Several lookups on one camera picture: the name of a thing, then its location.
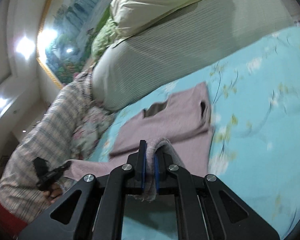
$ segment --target bed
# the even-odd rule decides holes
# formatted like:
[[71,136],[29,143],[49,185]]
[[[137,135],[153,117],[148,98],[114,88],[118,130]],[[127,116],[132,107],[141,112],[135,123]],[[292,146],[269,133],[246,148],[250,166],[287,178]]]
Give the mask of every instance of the bed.
[[[183,8],[105,52],[95,98],[121,110],[89,161],[106,162],[120,127],[142,109],[205,81],[215,127],[209,172],[289,239],[300,220],[300,6],[217,1]],[[203,22],[209,31],[195,28]],[[151,204],[129,197],[122,239],[178,239],[173,197]]]

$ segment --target landscape painting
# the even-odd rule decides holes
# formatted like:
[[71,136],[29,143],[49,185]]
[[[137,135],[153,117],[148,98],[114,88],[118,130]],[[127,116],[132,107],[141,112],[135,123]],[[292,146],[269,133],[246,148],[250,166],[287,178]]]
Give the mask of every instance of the landscape painting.
[[61,88],[93,63],[91,45],[112,0],[47,0],[38,33],[38,61]]

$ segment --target bed sheet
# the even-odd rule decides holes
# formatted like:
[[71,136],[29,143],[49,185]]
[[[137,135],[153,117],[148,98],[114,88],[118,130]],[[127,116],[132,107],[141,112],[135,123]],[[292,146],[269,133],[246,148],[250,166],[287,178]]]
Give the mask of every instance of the bed sheet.
[[[209,172],[285,238],[300,219],[300,27],[265,36],[127,106],[89,160],[107,161],[120,127],[142,109],[203,81],[215,126]],[[173,200],[127,200],[122,239],[178,239],[176,228]]]

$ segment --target silver screw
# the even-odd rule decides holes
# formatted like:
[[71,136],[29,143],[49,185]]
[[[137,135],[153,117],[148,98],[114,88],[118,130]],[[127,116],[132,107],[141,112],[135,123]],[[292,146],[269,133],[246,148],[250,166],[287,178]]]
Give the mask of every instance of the silver screw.
[[178,166],[178,165],[175,165],[175,164],[171,164],[171,165],[169,166],[169,170],[170,170],[170,171],[177,171],[177,170],[179,170],[179,166]]
[[130,171],[130,170],[132,169],[132,165],[126,163],[126,164],[122,165],[122,169],[123,169],[124,171]]
[[85,182],[91,182],[94,180],[94,176],[92,174],[87,174],[86,176],[83,177],[83,180]]
[[217,177],[214,176],[213,174],[209,174],[209,175],[207,176],[207,181],[214,182],[214,181],[216,181],[216,180],[217,180]]

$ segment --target plaid fabric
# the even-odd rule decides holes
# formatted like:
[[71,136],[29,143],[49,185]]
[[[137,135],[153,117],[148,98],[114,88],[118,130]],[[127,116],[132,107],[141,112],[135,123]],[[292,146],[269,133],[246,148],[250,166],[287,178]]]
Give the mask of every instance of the plaid fabric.
[[[5,168],[0,180],[0,203],[27,223],[49,206],[42,192],[35,188],[38,178],[32,161],[43,158],[54,169],[71,159],[73,131],[93,105],[93,67],[61,90],[43,120],[17,147]],[[61,186],[69,185],[70,181],[61,182]]]

